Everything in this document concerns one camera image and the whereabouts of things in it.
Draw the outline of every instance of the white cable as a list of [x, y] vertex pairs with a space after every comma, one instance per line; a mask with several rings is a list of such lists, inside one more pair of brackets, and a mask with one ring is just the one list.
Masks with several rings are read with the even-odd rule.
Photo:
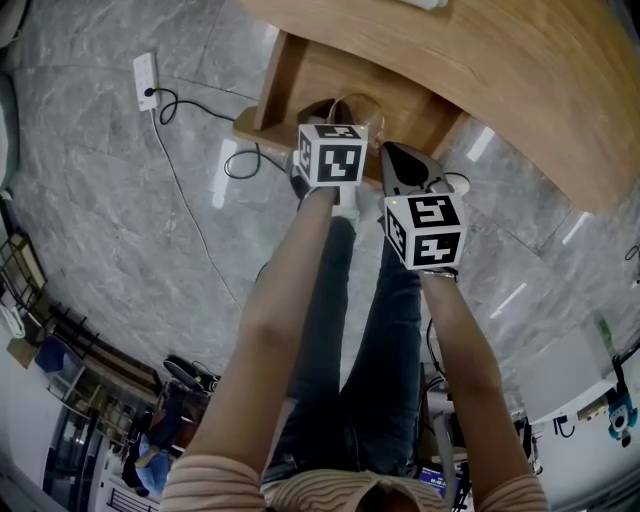
[[240, 304], [238, 303], [236, 298], [233, 296], [233, 293], [231, 293], [231, 289], [227, 285], [227, 282], [224, 280], [224, 277], [222, 277], [222, 274], [218, 270], [218, 267], [215, 266], [215, 264], [213, 263], [213, 260], [211, 259], [211, 255], [209, 254], [209, 248], [207, 247], [207, 242], [204, 239], [204, 235], [202, 234], [202, 230], [200, 229], [200, 226], [198, 225], [198, 222], [196, 221], [196, 218], [193, 216], [193, 213], [191, 212], [191, 208], [189, 208], [189, 205], [187, 204], [187, 200], [184, 197], [184, 192], [182, 191], [182, 186], [180, 185], [180, 180], [178, 180], [178, 175], [176, 174], [176, 170], [173, 167], [173, 162], [171, 162], [171, 158], [169, 158], [169, 153], [167, 153], [167, 149], [164, 147], [164, 143], [162, 142], [162, 139], [160, 138], [160, 134], [158, 133], [158, 127], [156, 125], [156, 116], [154, 114], [155, 111], [154, 110], [150, 110], [149, 112], [151, 114], [151, 124], [153, 125], [153, 132], [156, 134], [156, 139], [158, 140], [158, 144], [160, 144], [160, 147], [162, 148], [162, 152], [164, 153], [164, 156], [167, 159], [167, 163], [169, 164], [169, 167], [171, 168], [171, 173], [173, 174], [173, 179], [176, 182], [176, 186], [178, 187], [178, 192], [180, 193], [180, 197], [182, 198], [182, 202], [184, 203], [184, 206], [187, 209], [187, 213], [191, 217], [191, 220], [193, 221], [193, 225], [196, 227], [196, 230], [198, 231], [198, 235], [200, 235], [200, 241], [202, 242], [202, 246], [204, 247], [204, 252], [207, 255], [207, 259], [209, 260], [209, 263], [211, 263], [211, 267], [213, 268], [213, 270], [215, 270], [216, 274], [218, 274], [218, 277], [222, 281], [222, 284], [227, 289], [227, 292], [229, 293], [229, 296], [231, 297], [231, 300], [234, 302], [234, 304], [236, 305], [238, 310], [242, 311], [242, 308], [240, 307]]

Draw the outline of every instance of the white wall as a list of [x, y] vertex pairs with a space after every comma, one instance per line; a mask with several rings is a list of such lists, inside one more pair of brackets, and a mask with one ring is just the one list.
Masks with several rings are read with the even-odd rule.
[[[634, 405], [638, 407], [640, 352], [625, 363], [624, 371]], [[576, 423], [569, 418], [563, 425], [565, 434], [571, 432], [574, 424], [576, 431], [569, 439], [556, 436], [553, 423], [541, 429], [534, 427], [534, 433], [541, 432], [543, 436], [538, 441], [544, 468], [540, 481], [554, 509], [576, 503], [640, 468], [640, 425], [631, 429], [631, 445], [622, 448], [609, 437], [607, 415], [587, 423]]]
[[6, 350], [10, 335], [0, 325], [0, 450], [38, 487], [62, 403], [45, 386], [35, 364], [25, 370]]
[[2, 453], [0, 453], [0, 496], [14, 512], [66, 512]]

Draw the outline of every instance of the power strip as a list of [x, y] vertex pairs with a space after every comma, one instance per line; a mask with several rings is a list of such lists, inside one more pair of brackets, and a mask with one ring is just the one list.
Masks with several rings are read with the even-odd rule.
[[136, 80], [140, 112], [158, 108], [160, 106], [160, 95], [157, 92], [154, 92], [151, 96], [145, 96], [144, 94], [148, 89], [158, 88], [158, 71], [156, 70], [156, 59], [153, 53], [144, 53], [133, 60], [133, 74]]

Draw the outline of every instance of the leg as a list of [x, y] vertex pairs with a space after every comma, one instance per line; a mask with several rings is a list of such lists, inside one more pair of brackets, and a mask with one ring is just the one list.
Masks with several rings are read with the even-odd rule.
[[341, 464], [344, 442], [335, 409], [354, 241], [351, 224], [341, 217], [334, 218], [289, 387], [289, 396], [298, 403], [282, 432], [265, 482], [310, 469], [337, 469]]
[[403, 476], [412, 460], [420, 385], [420, 280], [389, 242], [362, 346], [342, 390], [361, 470]]
[[184, 391], [172, 387], [169, 398], [164, 405], [164, 417], [154, 425], [147, 434], [149, 443], [168, 450], [182, 427], [182, 408], [184, 405]]

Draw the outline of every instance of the electrical cable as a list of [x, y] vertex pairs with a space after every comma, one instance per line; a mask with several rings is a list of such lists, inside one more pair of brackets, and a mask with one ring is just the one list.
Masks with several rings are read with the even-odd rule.
[[424, 407], [424, 400], [425, 397], [427, 396], [427, 392], [431, 389], [433, 389], [434, 387], [442, 384], [444, 382], [444, 379], [442, 377], [436, 377], [434, 379], [432, 379], [431, 381], [429, 381], [429, 383], [425, 386], [424, 388], [424, 392], [422, 393], [422, 397], [420, 398], [420, 403], [418, 404], [418, 416], [416, 418], [416, 424], [415, 424], [415, 442], [414, 442], [414, 447], [413, 447], [413, 453], [414, 453], [414, 458], [415, 458], [415, 463], [416, 465], [418, 464], [418, 449], [420, 448], [420, 443], [422, 442], [422, 427], [426, 427], [429, 429], [429, 431], [435, 436], [435, 431], [433, 430], [433, 427], [431, 427], [430, 425], [426, 424], [424, 422], [423, 419], [423, 407]]
[[[147, 89], [144, 94], [147, 97], [151, 97], [153, 94], [155, 94], [156, 92], [167, 92], [169, 94], [171, 94], [173, 96], [173, 101], [167, 103], [165, 106], [162, 107], [162, 109], [160, 109], [160, 116], [159, 116], [159, 121], [160, 124], [162, 126], [166, 126], [169, 123], [171, 123], [171, 121], [173, 121], [176, 117], [176, 114], [178, 113], [178, 105], [184, 104], [184, 105], [191, 105], [194, 107], [199, 108], [200, 110], [202, 110], [203, 112], [209, 114], [212, 117], [215, 117], [216, 119], [221, 119], [223, 121], [228, 121], [230, 123], [235, 122], [235, 119], [233, 119], [232, 117], [223, 115], [223, 114], [218, 114], [216, 112], [213, 112], [212, 110], [209, 110], [207, 107], [205, 107], [204, 105], [201, 105], [199, 103], [196, 103], [195, 101], [191, 101], [191, 100], [181, 100], [178, 98], [178, 94], [175, 91], [172, 91], [171, 89], [166, 89], [166, 88], [149, 88]], [[187, 200], [185, 198], [184, 195], [184, 191], [182, 190], [182, 186], [180, 185], [180, 180], [178, 179], [178, 175], [176, 173], [176, 170], [173, 166], [173, 162], [171, 161], [171, 158], [169, 157], [169, 153], [167, 152], [167, 149], [164, 145], [164, 143], [162, 142], [162, 138], [160, 137], [160, 133], [158, 132], [158, 126], [156, 124], [156, 117], [155, 117], [155, 109], [150, 111], [151, 114], [151, 123], [153, 125], [153, 132], [155, 133], [156, 139], [158, 140], [158, 144], [160, 145], [160, 148], [162, 149], [162, 152], [164, 153], [164, 156], [167, 160], [167, 163], [169, 164], [169, 167], [171, 168], [171, 173], [173, 175], [173, 179], [176, 183], [176, 186], [178, 188], [178, 192], [180, 193], [180, 197], [182, 198], [182, 202], [184, 203], [185, 208], [187, 209], [187, 212], [189, 214], [189, 217], [191, 217], [191, 220], [193, 221], [194, 226], [196, 227], [196, 230], [198, 232], [198, 235], [200, 237], [200, 241], [202, 242], [202, 245], [205, 249], [205, 253], [207, 255], [207, 259], [209, 260], [209, 263], [211, 264], [211, 267], [215, 270], [216, 274], [218, 274], [218, 277], [220, 278], [220, 280], [222, 281], [222, 284], [224, 285], [224, 287], [226, 288], [227, 292], [229, 293], [229, 296], [231, 297], [231, 299], [233, 300], [234, 304], [236, 305], [236, 307], [239, 310], [242, 310], [242, 308], [240, 307], [240, 304], [238, 303], [238, 301], [236, 300], [235, 296], [233, 295], [233, 293], [231, 292], [231, 289], [229, 288], [229, 285], [227, 285], [226, 281], [224, 280], [224, 277], [222, 277], [221, 272], [218, 270], [218, 267], [216, 267], [216, 265], [213, 263], [213, 260], [211, 259], [211, 255], [209, 253], [209, 248], [207, 246], [207, 242], [204, 238], [204, 235], [202, 234], [202, 230], [200, 229], [200, 226], [198, 224], [198, 222], [196, 221], [195, 216], [193, 215], [193, 212], [191, 211], [191, 208], [189, 207], [189, 204], [187, 203]], [[246, 175], [246, 176], [237, 176], [231, 173], [231, 162], [233, 161], [234, 158], [237, 158], [239, 156], [242, 155], [256, 155], [256, 168], [255, 170]], [[238, 151], [236, 153], [234, 153], [233, 155], [231, 155], [223, 164], [223, 172], [231, 179], [234, 180], [247, 180], [250, 178], [253, 178], [256, 174], [258, 174], [260, 172], [261, 166], [262, 166], [262, 159], [267, 160], [268, 162], [270, 162], [274, 167], [276, 167], [277, 169], [279, 169], [280, 171], [284, 172], [285, 174], [287, 174], [286, 169], [280, 165], [278, 162], [276, 162], [273, 158], [265, 155], [264, 153], [262, 153], [262, 151], [260, 150], [260, 146], [258, 144], [256, 144], [256, 149], [244, 149], [241, 151]]]
[[218, 270], [218, 267], [216, 267], [215, 263], [213, 263], [213, 259], [211, 259], [211, 255], [209, 254], [209, 247], [207, 247], [207, 242], [204, 239], [204, 235], [202, 234], [202, 230], [200, 229], [200, 226], [198, 225], [198, 221], [196, 221], [196, 218], [193, 216], [193, 212], [191, 211], [191, 208], [189, 208], [189, 204], [187, 203], [187, 200], [184, 197], [184, 192], [182, 190], [182, 185], [180, 185], [180, 180], [178, 179], [178, 175], [176, 174], [176, 170], [173, 167], [173, 162], [171, 161], [171, 158], [169, 157], [169, 153], [167, 153], [167, 149], [164, 147], [164, 143], [162, 142], [162, 139], [160, 138], [160, 134], [158, 133], [158, 127], [156, 126], [156, 116], [154, 115], [154, 111], [150, 110], [149, 112], [151, 113], [151, 124], [153, 125], [153, 131], [156, 134], [156, 138], [158, 139], [158, 144], [160, 144], [160, 147], [162, 148], [162, 152], [164, 153], [164, 156], [167, 159], [167, 162], [169, 163], [169, 167], [171, 168], [171, 173], [173, 174], [173, 179], [176, 182], [176, 186], [178, 187], [178, 192], [180, 193], [180, 197], [182, 198], [182, 202], [184, 203], [184, 206], [187, 209], [187, 213], [191, 217], [191, 220], [193, 221], [193, 225], [196, 227], [198, 235], [200, 236], [200, 241], [202, 242], [202, 245], [204, 247], [204, 252], [207, 255], [207, 259], [209, 260], [209, 263], [211, 263], [211, 267], [213, 268], [213, 270], [216, 272], [216, 274], [218, 274], [218, 277], [222, 281], [222, 284], [227, 289], [227, 292], [229, 293], [229, 296], [231, 297], [231, 300], [234, 302], [234, 304], [236, 305], [238, 310], [242, 311], [242, 308], [240, 307], [240, 304], [238, 303], [238, 301], [234, 297], [233, 293], [231, 293], [231, 289], [229, 288], [229, 285], [224, 280], [224, 277], [222, 277], [222, 274]]
[[429, 325], [427, 326], [427, 335], [425, 336], [425, 338], [427, 340], [427, 348], [429, 349], [429, 354], [431, 355], [431, 361], [433, 362], [433, 366], [435, 367], [436, 371], [442, 377], [442, 380], [446, 380], [447, 379], [447, 374], [444, 373], [444, 370], [442, 369], [442, 367], [440, 366], [440, 363], [436, 359], [436, 355], [433, 352], [433, 347], [431, 346], [431, 340], [429, 339], [429, 336], [431, 335], [431, 329], [432, 328], [433, 328], [433, 318], [431, 320], [429, 320]]
[[564, 437], [565, 439], [569, 439], [576, 431], [576, 426], [574, 425], [573, 428], [571, 429], [571, 433], [570, 434], [565, 434], [564, 430], [562, 430], [562, 425], [563, 423], [567, 422], [567, 418], [566, 416], [563, 416], [564, 420], [562, 423], [560, 423], [559, 418], [554, 418], [553, 419], [553, 429], [556, 433], [556, 435], [558, 435], [558, 433]]
[[[216, 112], [213, 112], [212, 110], [209, 110], [207, 107], [205, 107], [204, 105], [201, 105], [200, 103], [197, 103], [195, 101], [191, 101], [191, 100], [181, 100], [178, 97], [178, 94], [175, 91], [172, 91], [171, 89], [166, 89], [163, 87], [158, 87], [156, 89], [147, 89], [144, 94], [145, 96], [152, 96], [154, 93], [156, 92], [167, 92], [169, 94], [171, 94], [171, 96], [173, 96], [173, 101], [170, 101], [169, 103], [167, 103], [166, 105], [164, 105], [161, 109], [160, 109], [160, 116], [159, 116], [159, 121], [160, 124], [162, 126], [166, 126], [169, 123], [171, 123], [171, 121], [173, 121], [176, 117], [176, 114], [178, 113], [178, 105], [191, 105], [193, 107], [197, 107], [200, 110], [202, 110], [203, 112], [209, 114], [212, 117], [215, 117], [216, 119], [221, 119], [223, 121], [228, 121], [230, 123], [235, 122], [235, 119], [230, 117], [230, 116], [226, 116], [224, 114], [218, 114]], [[256, 161], [256, 168], [255, 170], [246, 175], [246, 176], [238, 176], [235, 174], [231, 173], [231, 162], [233, 161], [234, 158], [237, 158], [239, 156], [242, 155], [256, 155], [257, 157], [257, 161]], [[262, 167], [262, 159], [267, 160], [269, 163], [271, 163], [274, 167], [276, 167], [277, 169], [279, 169], [280, 171], [284, 172], [285, 174], [287, 174], [287, 170], [280, 165], [278, 162], [276, 162], [273, 158], [265, 155], [261, 150], [260, 150], [260, 146], [258, 144], [256, 144], [256, 149], [243, 149], [241, 151], [238, 151], [236, 153], [234, 153], [233, 155], [231, 155], [224, 163], [224, 165], [222, 166], [223, 172], [231, 179], [234, 180], [248, 180], [250, 178], [253, 178], [256, 174], [258, 174], [260, 172], [260, 169]]]

